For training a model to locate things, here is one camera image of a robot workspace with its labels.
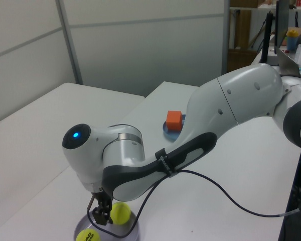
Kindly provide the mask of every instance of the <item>table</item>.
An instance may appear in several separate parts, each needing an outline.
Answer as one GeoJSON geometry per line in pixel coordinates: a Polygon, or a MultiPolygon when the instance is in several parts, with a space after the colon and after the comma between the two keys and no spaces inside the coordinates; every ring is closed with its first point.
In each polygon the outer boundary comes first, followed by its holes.
{"type": "Polygon", "coordinates": [[[61,143],[68,129],[79,123],[116,124],[143,100],[142,96],[65,83],[2,120],[0,226],[67,169],[61,143]]]}
{"type": "MultiPolygon", "coordinates": [[[[185,113],[196,89],[164,82],[119,123],[141,131],[150,156],[171,143],[162,131],[167,111],[185,113]]],[[[244,207],[277,214],[285,212],[299,153],[271,118],[259,117],[228,131],[214,150],[187,169],[214,179],[244,207]]],[[[145,195],[128,203],[135,213],[145,195]]],[[[72,240],[90,197],[68,167],[0,227],[0,237],[72,240]]],[[[248,214],[213,184],[181,173],[150,197],[140,216],[139,239],[277,240],[282,220],[248,214]]]]}

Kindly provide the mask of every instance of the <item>tennis ball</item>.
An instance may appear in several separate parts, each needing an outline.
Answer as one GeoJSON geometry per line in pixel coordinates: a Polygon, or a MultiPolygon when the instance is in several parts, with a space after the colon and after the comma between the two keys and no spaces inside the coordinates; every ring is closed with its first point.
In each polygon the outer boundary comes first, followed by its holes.
{"type": "Polygon", "coordinates": [[[130,208],[124,202],[117,202],[112,206],[110,217],[114,224],[123,225],[128,222],[130,218],[130,208]]]}
{"type": "Polygon", "coordinates": [[[100,236],[95,230],[88,228],[77,235],[76,241],[100,241],[100,236]]]}

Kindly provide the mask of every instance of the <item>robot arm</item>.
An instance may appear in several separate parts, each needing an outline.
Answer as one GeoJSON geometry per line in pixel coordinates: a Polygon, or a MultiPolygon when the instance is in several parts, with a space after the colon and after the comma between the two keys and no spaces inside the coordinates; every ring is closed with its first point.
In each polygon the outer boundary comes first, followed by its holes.
{"type": "Polygon", "coordinates": [[[258,64],[205,83],[189,100],[178,139],[147,159],[141,133],[127,125],[77,125],[66,133],[63,150],[88,191],[130,201],[206,155],[229,129],[258,116],[273,117],[301,147],[301,79],[281,78],[258,64]]]}

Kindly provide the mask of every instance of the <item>orange cube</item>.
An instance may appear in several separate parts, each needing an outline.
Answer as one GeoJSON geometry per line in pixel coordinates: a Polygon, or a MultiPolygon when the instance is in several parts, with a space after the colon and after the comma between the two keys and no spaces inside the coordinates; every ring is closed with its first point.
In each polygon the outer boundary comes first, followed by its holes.
{"type": "Polygon", "coordinates": [[[167,112],[166,126],[169,131],[182,130],[182,112],[169,110],[167,112]]]}

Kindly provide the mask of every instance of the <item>label on cable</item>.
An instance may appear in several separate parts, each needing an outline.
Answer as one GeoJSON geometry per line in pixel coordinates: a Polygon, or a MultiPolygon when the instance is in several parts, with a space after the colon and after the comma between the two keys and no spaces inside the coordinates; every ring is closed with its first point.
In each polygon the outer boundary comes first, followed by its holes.
{"type": "Polygon", "coordinates": [[[279,217],[289,216],[289,215],[292,215],[292,214],[297,213],[297,212],[300,212],[300,209],[297,208],[297,209],[292,210],[292,211],[290,211],[290,212],[281,213],[281,214],[279,215],[279,217]]]}

